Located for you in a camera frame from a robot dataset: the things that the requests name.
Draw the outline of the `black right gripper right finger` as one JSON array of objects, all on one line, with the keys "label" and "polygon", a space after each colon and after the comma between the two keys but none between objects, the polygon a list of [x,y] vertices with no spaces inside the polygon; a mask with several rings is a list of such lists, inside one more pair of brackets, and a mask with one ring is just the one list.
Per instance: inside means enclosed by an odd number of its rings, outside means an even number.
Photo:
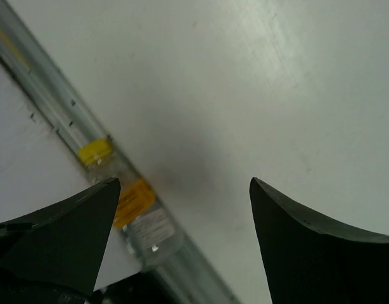
[{"label": "black right gripper right finger", "polygon": [[250,201],[273,303],[389,303],[389,236],[304,206],[264,181]]}]

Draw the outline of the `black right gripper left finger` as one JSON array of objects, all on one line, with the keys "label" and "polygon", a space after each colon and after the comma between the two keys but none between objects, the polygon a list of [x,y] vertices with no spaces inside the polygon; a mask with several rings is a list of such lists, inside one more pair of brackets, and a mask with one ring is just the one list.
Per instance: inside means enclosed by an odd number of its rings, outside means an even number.
[{"label": "black right gripper left finger", "polygon": [[0,276],[92,293],[120,194],[107,179],[63,201],[0,223]]}]

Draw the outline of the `yellow cap clear bottle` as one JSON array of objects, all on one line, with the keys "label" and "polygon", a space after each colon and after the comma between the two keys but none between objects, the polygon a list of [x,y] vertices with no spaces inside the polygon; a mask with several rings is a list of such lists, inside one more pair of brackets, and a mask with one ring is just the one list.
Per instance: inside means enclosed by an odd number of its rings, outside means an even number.
[{"label": "yellow cap clear bottle", "polygon": [[181,247],[183,234],[156,192],[142,175],[113,148],[97,139],[78,151],[92,184],[110,177],[120,182],[113,226],[122,233],[143,269],[161,265]]}]

